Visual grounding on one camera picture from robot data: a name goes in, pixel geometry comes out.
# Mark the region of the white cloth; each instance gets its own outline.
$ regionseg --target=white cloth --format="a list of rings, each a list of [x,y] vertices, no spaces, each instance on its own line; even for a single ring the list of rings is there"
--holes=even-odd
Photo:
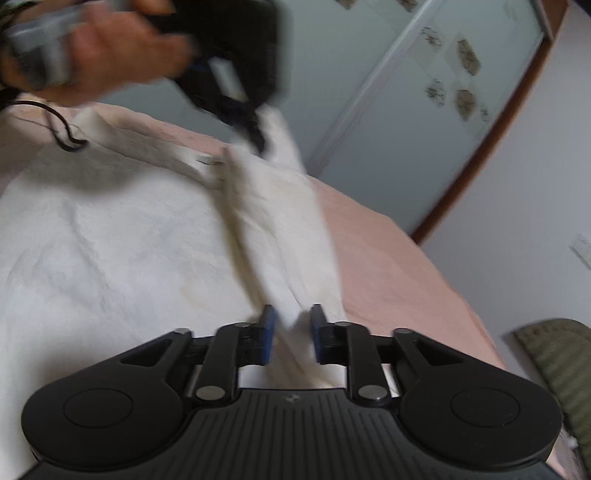
[[[238,140],[224,158],[74,121],[90,148],[43,149],[0,198],[0,480],[33,463],[20,431],[44,384],[178,327],[211,335],[280,314],[272,366],[250,386],[326,387],[306,312],[344,320],[335,254],[280,114],[261,111],[266,159]]]

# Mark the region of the wooden door trim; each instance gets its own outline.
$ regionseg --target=wooden door trim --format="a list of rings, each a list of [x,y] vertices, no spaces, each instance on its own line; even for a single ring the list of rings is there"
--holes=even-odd
[[[568,0],[540,0],[540,5],[544,6],[544,11],[552,27],[554,38],[558,34],[560,26],[564,21],[564,16],[568,9]],[[451,186],[447,189],[443,197],[435,205],[435,208],[425,217],[421,224],[411,234],[411,238],[417,243],[423,243],[428,236],[435,230],[439,222],[449,213],[456,202],[461,198],[474,178],[486,164],[486,161],[495,152],[497,146],[505,136],[509,127],[513,124],[519,110],[529,97],[532,88],[539,78],[552,49],[553,40],[545,38],[536,55],[534,56],[530,67],[525,72],[517,90],[511,96],[503,113],[492,127],[480,147],[476,150],[472,158],[468,161],[462,172],[456,177]]]

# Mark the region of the striped fabric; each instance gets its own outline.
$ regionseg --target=striped fabric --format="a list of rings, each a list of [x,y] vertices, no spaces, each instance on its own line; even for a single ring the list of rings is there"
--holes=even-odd
[[[569,319],[553,319],[515,332],[565,414],[591,472],[591,329]]]

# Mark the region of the hand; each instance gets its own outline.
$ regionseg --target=hand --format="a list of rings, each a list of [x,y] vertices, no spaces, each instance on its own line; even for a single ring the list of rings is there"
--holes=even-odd
[[[44,0],[21,13],[22,23],[72,4],[72,0]],[[134,8],[147,15],[169,15],[174,8],[168,0],[135,0]],[[136,12],[112,12],[106,2],[85,6],[85,22],[69,36],[74,70],[72,84],[34,92],[50,102],[75,106],[96,100],[127,83],[147,83],[176,77],[189,65],[189,39],[161,35]],[[0,52],[2,78],[10,86],[32,92],[8,49]]]

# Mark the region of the black strap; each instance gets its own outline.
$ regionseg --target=black strap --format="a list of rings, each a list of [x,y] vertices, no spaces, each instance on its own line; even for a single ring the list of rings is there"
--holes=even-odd
[[[30,100],[16,100],[15,102],[12,102],[11,105],[31,105],[31,106],[43,108],[45,110],[45,118],[47,120],[47,126],[51,130],[51,133],[53,134],[53,138],[56,139],[57,144],[61,147],[62,150],[65,150],[67,152],[77,152],[77,151],[82,150],[84,147],[88,146],[88,140],[80,140],[79,138],[75,138],[72,135],[70,125],[68,124],[67,120],[63,117],[63,115],[60,112],[58,112],[57,110],[46,105],[45,103],[32,102]],[[50,114],[55,115],[56,117],[58,117],[58,119],[61,120],[61,122],[66,127],[66,134],[68,136],[68,140],[70,141],[70,143],[72,143],[75,146],[68,145],[59,137],[56,129],[53,127],[53,120],[52,120]]]

